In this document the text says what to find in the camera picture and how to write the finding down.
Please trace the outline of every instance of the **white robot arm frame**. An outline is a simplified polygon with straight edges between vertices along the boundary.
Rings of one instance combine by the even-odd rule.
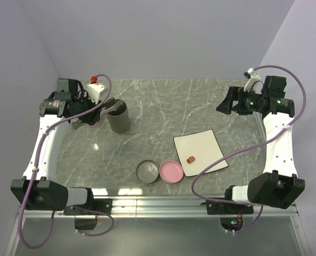
[[[20,202],[22,201],[22,197],[24,195],[24,187],[27,185],[28,180],[30,180],[33,173],[35,155],[43,132],[54,123],[57,123],[58,121],[61,121],[67,117],[65,117],[66,110],[68,109],[67,104],[76,104],[76,102],[78,102],[81,105],[81,109],[78,108],[80,105],[75,105],[75,109],[77,109],[76,111],[83,112],[86,111],[86,108],[91,108],[92,106],[95,106],[97,103],[99,103],[102,96],[107,91],[107,87],[100,83],[88,84],[84,87],[84,91],[80,91],[80,93],[77,91],[77,83],[75,80],[62,79],[62,81],[58,82],[58,86],[60,83],[66,83],[66,87],[64,87],[66,91],[58,88],[57,91],[62,91],[62,94],[64,94],[63,97],[60,98],[61,94],[55,92],[55,96],[57,95],[57,98],[49,97],[41,104],[39,132],[31,160],[29,161],[29,164],[23,173],[22,180],[13,180],[12,182],[11,190]],[[95,115],[89,116],[88,124],[94,124],[95,120],[96,122],[99,120],[100,114],[105,114],[112,110],[114,110],[114,107],[110,107],[101,113],[99,111],[95,113]],[[62,194],[63,198],[61,200],[63,201],[64,207],[71,205],[83,205],[88,200],[87,188],[66,188],[65,186],[57,183],[56,169],[58,157],[63,138],[69,127],[70,125],[68,122],[63,122],[52,129],[51,132],[45,137],[41,154],[39,156],[38,171],[34,181],[36,185],[33,188],[33,197],[42,197],[43,199],[40,201],[53,201],[53,198],[55,198],[55,193],[57,194],[57,197]],[[40,206],[37,207],[35,206],[35,203],[29,201],[28,209],[46,210],[46,207],[51,209],[53,207],[52,205],[57,206],[58,204],[60,203],[55,202],[51,203],[50,206],[43,206],[43,202],[41,202],[38,203]]]
[[[292,150],[292,127],[288,124],[295,115],[294,102],[285,99],[286,78],[266,76],[261,94],[254,85],[262,82],[251,68],[245,74],[249,78],[245,87],[231,86],[217,111],[229,115],[262,114],[267,141],[282,129],[287,129],[279,138],[266,146],[266,164],[263,174],[250,180],[247,186],[230,186],[227,195],[241,203],[264,204],[286,209],[305,188],[305,181],[298,179]]]

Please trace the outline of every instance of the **marble table surface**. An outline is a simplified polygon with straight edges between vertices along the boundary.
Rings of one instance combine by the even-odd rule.
[[[262,142],[255,116],[225,115],[216,107],[229,86],[241,79],[115,80],[111,96],[126,102],[131,129],[111,131],[107,120],[94,126],[69,129],[57,166],[58,182],[69,187],[91,187],[108,195],[188,195],[194,177],[168,184],[160,177],[143,184],[137,165],[151,159],[160,165],[178,160],[173,137],[213,129],[224,155]],[[195,185],[203,194],[223,193],[230,185],[247,185],[262,173],[265,148],[236,155],[228,167],[205,174]]]

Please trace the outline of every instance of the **gray cylindrical cup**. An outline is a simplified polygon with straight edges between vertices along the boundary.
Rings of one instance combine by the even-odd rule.
[[[131,127],[127,105],[124,101],[122,101],[122,105],[117,110],[107,114],[107,119],[109,121],[110,128],[115,133],[124,133]]]

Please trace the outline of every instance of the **white wall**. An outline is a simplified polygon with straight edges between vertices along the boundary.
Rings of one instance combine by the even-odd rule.
[[[294,125],[294,159],[305,191],[296,201],[313,255],[316,255],[316,1],[296,0],[269,48],[262,64],[292,70],[307,92],[307,108]],[[261,74],[279,74],[274,70]],[[288,77],[286,98],[295,100],[298,111],[302,94]]]
[[[294,0],[20,0],[63,77],[242,78]]]
[[[18,203],[10,191],[21,178],[35,144],[39,105],[58,74],[20,3],[0,0],[0,255]]]

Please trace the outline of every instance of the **purple cable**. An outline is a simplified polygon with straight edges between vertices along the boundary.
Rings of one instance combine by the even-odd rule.
[[[82,231],[79,230],[78,232],[79,232],[80,234],[84,235],[84,236],[101,236],[101,235],[104,235],[105,233],[109,232],[109,231],[113,228],[113,226],[114,226],[114,219],[113,219],[113,217],[110,216],[110,215],[107,214],[107,213],[104,213],[104,212],[97,212],[97,211],[91,211],[91,210],[86,210],[86,209],[81,208],[81,207],[76,206],[76,205],[74,205],[73,207],[74,207],[75,209],[78,209],[78,210],[83,211],[83,212],[89,212],[89,213],[93,213],[93,214],[95,214],[95,215],[104,215],[104,216],[107,216],[107,217],[109,217],[110,220],[112,221],[112,224],[110,225],[110,227],[109,227],[106,231],[103,231],[103,232],[98,233],[98,234],[88,234],[88,233],[85,233],[85,232],[82,232]]]
[[[66,118],[66,119],[62,119],[56,123],[54,123],[53,125],[51,125],[49,128],[46,129],[45,133],[42,135],[41,139],[39,140],[39,143],[38,143],[38,147],[37,147],[37,150],[36,150],[36,156],[35,156],[35,161],[34,161],[34,166],[36,168],[38,168],[38,164],[40,162],[40,155],[41,155],[41,150],[42,150],[42,147],[43,147],[43,143],[44,143],[44,140],[46,138],[46,136],[49,134],[49,132],[55,128],[56,126],[58,126],[59,124],[61,123],[64,123],[64,122],[67,122],[67,121],[70,121],[72,119],[75,119],[75,118],[79,118],[81,116],[84,116],[84,115],[87,115],[89,114],[90,112],[93,112],[94,110],[100,108],[104,103],[105,101],[108,99],[109,95],[110,95],[110,91],[112,89],[112,81],[110,80],[109,76],[105,75],[105,74],[98,74],[96,75],[95,77],[100,77],[100,76],[103,76],[105,77],[107,80],[108,80],[108,84],[109,84],[109,88],[108,88],[108,92],[107,92],[107,95],[105,97],[105,99],[103,101],[101,101],[99,104],[97,104],[95,107],[83,112],[83,113],[80,113],[78,115],[75,115],[75,116],[71,116],[69,118]],[[54,213],[55,211],[52,212],[51,214],[51,224],[50,224],[50,230],[49,230],[49,233],[47,235],[47,237],[45,238],[45,240],[41,243],[41,244],[38,244],[38,245],[31,245],[29,244],[25,238],[24,238],[24,234],[23,234],[23,230],[22,230],[22,222],[23,222],[23,215],[24,215],[24,210],[25,210],[25,207],[26,207],[26,202],[28,200],[28,197],[29,197],[29,194],[30,194],[30,189],[34,183],[34,180],[36,179],[36,175],[37,175],[37,170],[33,170],[33,174],[31,176],[31,179],[29,181],[29,185],[28,185],[28,188],[25,192],[25,196],[24,196],[24,199],[23,199],[23,202],[21,204],[21,208],[20,208],[20,212],[19,212],[19,217],[18,217],[18,235],[19,235],[19,238],[20,240],[24,243],[24,245],[26,247],[28,247],[29,249],[37,249],[37,248],[40,248],[42,247],[49,239],[50,235],[51,235],[51,231],[52,231],[52,227],[53,227],[53,217],[54,217]]]
[[[299,84],[299,87],[301,88],[302,90],[302,94],[303,94],[303,105],[302,105],[302,108],[299,112],[299,114],[288,124],[288,125],[292,125],[294,124],[303,114],[304,110],[305,110],[305,106],[306,106],[306,92],[305,92],[305,89],[304,89],[304,86],[302,84],[302,82],[298,79],[298,77],[293,74],[290,70],[286,69],[286,68],[283,68],[283,67],[280,67],[280,66],[275,66],[275,65],[266,65],[266,66],[260,66],[260,67],[257,67],[257,68],[254,68],[255,71],[259,70],[259,69],[262,69],[262,68],[277,68],[277,69],[281,69],[287,73],[289,73],[296,81],[297,83]],[[205,197],[205,196],[202,196],[200,194],[198,194],[196,191],[195,191],[195,183],[197,182],[197,180],[203,175],[205,174],[209,169],[213,168],[215,165],[217,165],[218,163],[232,157],[232,156],[235,156],[237,154],[240,154],[240,153],[244,153],[244,152],[247,152],[247,151],[250,151],[252,149],[256,149],[256,148],[259,148],[259,147],[262,147],[262,146],[266,146],[268,143],[271,143],[273,142],[274,140],[276,140],[278,137],[280,137],[287,129],[282,129],[276,136],[274,136],[272,139],[270,140],[267,140],[263,143],[260,143],[258,145],[254,145],[254,146],[250,146],[248,148],[244,148],[244,149],[240,149],[234,153],[231,153],[229,155],[226,155],[224,157],[222,157],[221,159],[217,160],[216,162],[212,163],[211,165],[209,165],[207,168],[205,168],[202,172],[200,172],[196,178],[193,180],[192,184],[191,184],[191,190],[192,190],[192,193],[194,193],[194,195],[196,195],[197,197],[201,198],[201,199],[204,199],[204,200],[207,200],[207,201],[212,201],[212,202],[219,202],[219,203],[231,203],[231,204],[240,204],[240,205],[251,205],[249,203],[240,203],[240,202],[234,202],[234,201],[228,201],[228,200],[222,200],[222,199],[213,199],[213,198],[209,198],[209,197]],[[261,206],[261,209],[260,209],[260,212],[258,214],[258,216],[255,218],[255,220],[247,227],[247,228],[244,228],[243,230],[241,230],[240,232],[250,228],[258,219],[259,217],[261,216],[261,213],[263,211],[263,206]]]

